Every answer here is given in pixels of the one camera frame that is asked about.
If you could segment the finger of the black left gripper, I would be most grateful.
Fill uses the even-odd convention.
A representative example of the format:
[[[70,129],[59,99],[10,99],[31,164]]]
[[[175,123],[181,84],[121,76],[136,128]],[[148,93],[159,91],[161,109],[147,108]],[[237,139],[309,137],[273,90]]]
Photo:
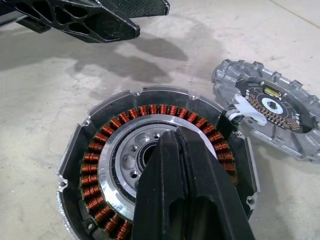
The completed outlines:
[[[109,0],[24,0],[39,20],[86,43],[137,38],[140,27]]]
[[[99,15],[121,19],[166,16],[169,14],[167,0],[98,0],[104,7]]]

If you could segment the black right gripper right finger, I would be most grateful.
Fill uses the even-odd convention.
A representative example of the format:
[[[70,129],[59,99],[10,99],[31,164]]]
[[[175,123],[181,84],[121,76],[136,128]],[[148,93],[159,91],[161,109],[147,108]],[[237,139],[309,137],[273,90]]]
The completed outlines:
[[[201,136],[178,127],[188,188],[185,240],[255,240],[234,184]]]

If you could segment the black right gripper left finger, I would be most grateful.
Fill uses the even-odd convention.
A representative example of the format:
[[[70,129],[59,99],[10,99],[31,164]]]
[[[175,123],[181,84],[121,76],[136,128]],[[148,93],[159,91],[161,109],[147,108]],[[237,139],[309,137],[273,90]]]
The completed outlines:
[[[131,240],[185,240],[185,176],[175,131],[158,140],[138,180]]]

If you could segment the silver spoked rotor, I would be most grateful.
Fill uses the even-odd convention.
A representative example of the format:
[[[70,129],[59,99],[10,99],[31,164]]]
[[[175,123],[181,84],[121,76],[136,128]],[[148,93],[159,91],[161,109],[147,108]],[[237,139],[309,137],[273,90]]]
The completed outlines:
[[[124,219],[134,219],[139,180],[159,138],[177,127],[196,132],[207,149],[216,155],[212,143],[198,127],[177,116],[165,114],[130,120],[115,130],[105,143],[98,161],[98,180],[107,204]]]

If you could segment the silver finned motor lid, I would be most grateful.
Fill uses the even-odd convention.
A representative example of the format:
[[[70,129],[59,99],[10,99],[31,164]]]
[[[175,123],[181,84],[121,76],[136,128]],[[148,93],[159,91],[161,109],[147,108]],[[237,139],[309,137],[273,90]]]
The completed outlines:
[[[251,117],[244,121],[254,138],[301,161],[320,164],[320,99],[297,80],[289,80],[259,62],[225,59],[211,78],[214,93],[225,111],[235,109],[235,94],[242,95],[266,117],[265,126]]]

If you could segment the motor housing with copper coils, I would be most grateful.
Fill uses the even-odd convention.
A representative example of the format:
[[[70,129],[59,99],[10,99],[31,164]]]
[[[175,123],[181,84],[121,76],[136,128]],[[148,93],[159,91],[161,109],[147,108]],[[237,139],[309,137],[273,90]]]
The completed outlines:
[[[126,90],[96,105],[77,125],[59,165],[57,201],[65,227],[74,240],[131,240],[133,221],[111,208],[102,194],[98,163],[109,137],[130,120],[147,115],[171,115],[198,127],[212,143],[215,158],[230,176],[247,216],[255,207],[259,190],[251,141],[240,136],[222,106],[188,90],[170,86],[147,86]],[[181,154],[181,171],[188,186]]]

